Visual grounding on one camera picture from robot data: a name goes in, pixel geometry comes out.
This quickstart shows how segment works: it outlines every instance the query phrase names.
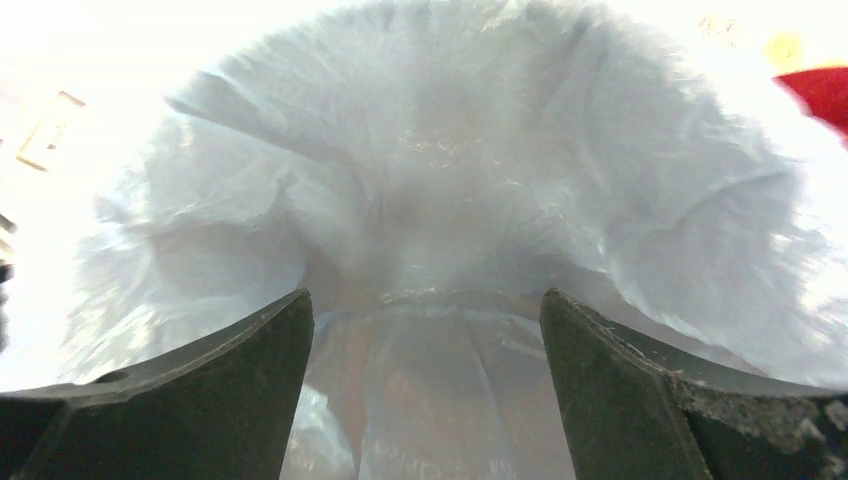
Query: red fabric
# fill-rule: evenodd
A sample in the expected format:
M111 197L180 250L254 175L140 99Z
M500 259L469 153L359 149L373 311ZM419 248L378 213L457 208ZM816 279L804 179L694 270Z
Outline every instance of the red fabric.
M777 79L800 95L813 115L848 137L848 67L807 70Z

